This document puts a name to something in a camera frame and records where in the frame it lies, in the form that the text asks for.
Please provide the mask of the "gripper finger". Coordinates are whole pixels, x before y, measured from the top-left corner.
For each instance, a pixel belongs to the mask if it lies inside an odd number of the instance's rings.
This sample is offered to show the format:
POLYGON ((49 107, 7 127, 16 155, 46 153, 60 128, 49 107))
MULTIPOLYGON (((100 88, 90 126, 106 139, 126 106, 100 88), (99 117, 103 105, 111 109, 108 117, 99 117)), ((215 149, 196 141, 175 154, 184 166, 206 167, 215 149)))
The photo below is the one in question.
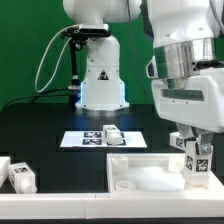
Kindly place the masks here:
POLYGON ((214 133, 207 130, 197 131, 197 154, 198 155, 210 155, 212 153, 212 139, 214 133))
POLYGON ((177 123, 177 129, 184 140, 189 140, 194 137, 192 128, 188 125, 177 123))

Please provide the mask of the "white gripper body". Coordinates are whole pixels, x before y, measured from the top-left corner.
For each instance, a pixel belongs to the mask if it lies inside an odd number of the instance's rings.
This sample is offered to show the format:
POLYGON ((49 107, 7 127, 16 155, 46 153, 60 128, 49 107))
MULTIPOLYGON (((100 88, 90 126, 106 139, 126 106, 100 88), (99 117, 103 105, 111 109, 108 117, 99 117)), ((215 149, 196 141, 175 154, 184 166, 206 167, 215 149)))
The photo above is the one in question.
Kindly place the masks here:
POLYGON ((160 118, 216 133, 224 132, 223 74, 191 76, 187 79, 182 92, 196 92, 197 96, 202 95, 200 100, 192 96, 164 97, 162 91, 167 92, 168 89, 161 80, 152 81, 152 91, 160 118))

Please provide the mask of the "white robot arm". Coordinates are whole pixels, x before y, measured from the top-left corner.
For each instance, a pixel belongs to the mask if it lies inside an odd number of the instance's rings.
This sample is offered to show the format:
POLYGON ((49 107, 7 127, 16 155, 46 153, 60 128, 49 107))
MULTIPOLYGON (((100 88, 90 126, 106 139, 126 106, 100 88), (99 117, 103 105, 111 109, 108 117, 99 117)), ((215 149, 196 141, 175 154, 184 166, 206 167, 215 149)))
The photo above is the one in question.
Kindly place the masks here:
POLYGON ((153 41, 147 73, 157 113, 177 124, 196 154, 212 153, 213 134, 224 131, 224 68, 214 49, 224 33, 224 0, 63 0, 63 7, 76 22, 72 36, 87 40, 77 107, 114 111, 128 105, 120 46, 108 24, 142 16, 153 41))

